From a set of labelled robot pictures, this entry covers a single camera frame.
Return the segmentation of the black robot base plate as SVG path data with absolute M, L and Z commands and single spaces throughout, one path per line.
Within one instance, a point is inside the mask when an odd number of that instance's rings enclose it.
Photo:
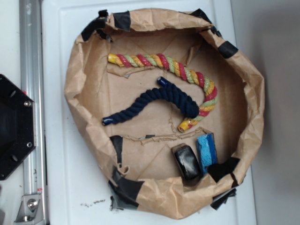
M 0 179 L 6 180 L 34 148 L 34 102 L 0 75 Z

